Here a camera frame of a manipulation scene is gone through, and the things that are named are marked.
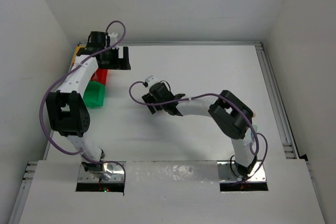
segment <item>metal frame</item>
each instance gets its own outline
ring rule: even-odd
[[[290,129],[285,107],[281,99],[269,57],[262,45],[256,46],[256,52],[258,55],[262,75],[264,76],[267,93],[273,109],[273,114],[278,126],[281,142],[284,146],[286,158],[299,158],[297,147]]]
[[[29,189],[33,181],[33,176],[36,170],[37,162],[28,162],[25,173],[22,178],[19,193],[12,210],[8,224],[19,224],[20,218],[25,207]]]

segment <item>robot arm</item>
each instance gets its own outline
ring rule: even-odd
[[[82,61],[94,52],[110,46],[110,41],[117,42],[117,34],[109,34],[93,31],[89,36],[85,48],[77,52],[72,69],[82,65],[74,73],[70,74],[56,92],[50,92],[46,99],[46,106],[51,129],[59,132],[69,140],[77,151],[90,160],[103,161],[104,153],[93,139],[86,139],[84,133],[90,126],[90,114],[84,104],[85,89],[98,68],[130,70],[128,47],[123,47],[123,58],[119,58],[119,48],[113,48],[96,57]],[[83,163],[84,167],[92,173],[101,173],[107,165],[95,165]]]
[[[145,103],[161,103],[177,100],[185,96],[185,94],[173,95],[166,85],[154,76],[149,76],[145,80],[144,85],[149,88],[149,93],[142,97]],[[222,91],[221,96],[233,102],[252,123],[253,112],[240,99],[227,90]],[[231,138],[235,151],[235,165],[238,172],[242,176],[247,177],[256,164],[257,156],[254,156],[250,150],[252,139],[250,134],[246,134],[246,122],[234,108],[222,99],[200,98],[162,106],[148,106],[148,108],[152,114],[156,111],[164,110],[170,115],[201,115],[211,117],[215,120],[221,131]]]

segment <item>white panel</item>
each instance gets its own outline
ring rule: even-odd
[[[219,191],[216,162],[127,162],[122,193],[75,192],[78,164],[40,161],[20,224],[323,224],[303,160],[269,161],[269,191]]]
[[[86,138],[93,138],[109,160],[174,161],[226,160],[233,155],[229,137],[212,118],[170,116],[161,111],[152,115],[146,106],[134,103],[129,86],[153,74],[170,83],[173,93],[199,95],[230,90],[255,113],[253,123],[269,141],[270,159],[285,159],[284,151],[262,77],[254,46],[136,46],[129,48],[131,71],[109,71],[104,106],[89,110],[91,124]],[[148,92],[135,86],[137,99]],[[54,133],[65,149],[73,146]],[[260,139],[259,158],[264,154]],[[79,162],[53,147],[50,161]]]
[[[0,223],[28,161],[43,157],[38,108],[69,67],[72,48],[44,0],[0,0]]]
[[[335,0],[286,0],[268,51],[300,155],[328,223],[336,223]]]
[[[284,0],[46,0],[73,42],[112,19],[128,41],[265,39]]]

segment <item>purple cable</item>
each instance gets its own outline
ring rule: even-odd
[[[140,104],[140,105],[146,105],[146,106],[162,106],[162,105],[166,105],[166,104],[170,104],[170,103],[174,103],[174,102],[185,102],[185,101],[189,101],[189,98],[182,98],[182,99],[176,99],[176,100],[172,100],[172,101],[167,101],[167,102],[159,102],[159,103],[144,103],[144,102],[140,102],[138,101],[137,99],[134,98],[134,96],[132,95],[132,88],[136,85],[136,84],[143,84],[144,82],[142,81],[136,81],[135,83],[133,83],[130,88],[128,89],[128,94],[130,95],[131,99],[136,102],[137,104]],[[256,156],[259,152],[259,139],[258,139],[258,136],[257,136],[257,132],[255,131],[255,129],[253,128],[251,122],[249,121],[249,119],[246,117],[246,115],[234,104],[232,103],[230,100],[228,100],[227,98],[219,95],[219,94],[214,94],[214,93],[207,93],[207,94],[201,94],[201,95],[198,95],[196,97],[191,97],[191,100],[195,100],[195,99],[199,99],[199,98],[202,98],[202,97],[209,97],[209,96],[213,96],[213,97],[217,97],[217,98],[220,98],[222,99],[223,101],[227,102],[233,109],[235,109],[245,120],[245,122],[247,123],[248,127],[251,129],[253,135],[254,135],[254,138],[256,140],[256,151],[253,151],[253,148],[252,148],[252,142],[250,144],[250,151],[252,152],[252,154],[254,156]]]
[[[121,36],[121,38],[116,42],[114,43],[112,46],[110,47],[107,47],[103,50],[100,50],[98,52],[95,52],[91,55],[89,55],[87,58],[85,58],[81,64],[85,63],[87,60],[89,60],[90,58],[94,57],[94,56],[97,56],[99,54],[101,54],[102,52],[105,52],[105,51],[108,51],[110,49],[112,49],[113,47],[115,47],[117,44],[119,44],[125,37],[125,34],[126,34],[126,27],[125,25],[123,24],[123,22],[119,21],[119,20],[114,20],[112,21],[106,28],[106,32],[108,31],[108,28],[110,28],[110,26],[114,23],[119,23],[120,25],[122,25],[123,27],[123,34]],[[41,128],[42,128],[42,131],[44,133],[44,135],[46,136],[46,138],[48,139],[48,141],[57,149],[59,150],[60,152],[64,153],[64,154],[67,154],[67,155],[77,155],[79,153],[82,152],[82,150],[79,150],[77,152],[68,152],[64,149],[62,149],[61,147],[59,147],[54,140],[52,140],[52,138],[50,137],[49,133],[48,133],[48,130],[46,128],[46,126],[44,125],[44,121],[43,121],[43,108],[44,108],[44,104],[46,102],[46,99],[49,95],[49,93],[52,91],[52,89],[58,84],[60,83],[61,81],[64,81],[70,74],[74,73],[76,70],[78,70],[79,68],[81,67],[81,65],[78,65],[77,67],[75,67],[74,69],[72,69],[70,72],[66,73],[64,76],[62,76],[61,78],[59,78],[57,81],[55,81],[46,91],[46,93],[44,94],[43,98],[42,98],[42,101],[41,101],[41,104],[40,104],[40,109],[39,109],[39,119],[40,119],[40,124],[41,124]]]
[[[84,158],[86,161],[88,161],[88,162],[90,162],[90,163],[92,163],[92,164],[95,164],[95,165],[102,165],[102,164],[106,164],[106,163],[114,163],[114,164],[116,164],[116,165],[120,165],[120,167],[123,169],[123,171],[124,171],[124,188],[125,188],[125,183],[126,183],[126,170],[125,170],[125,167],[122,165],[122,164],[120,164],[119,162],[117,162],[117,161],[100,161],[100,162],[97,162],[97,161],[94,161],[94,160],[92,160],[92,159],[90,159],[90,158],[88,158],[87,156],[84,156],[84,155],[82,155],[82,158]]]

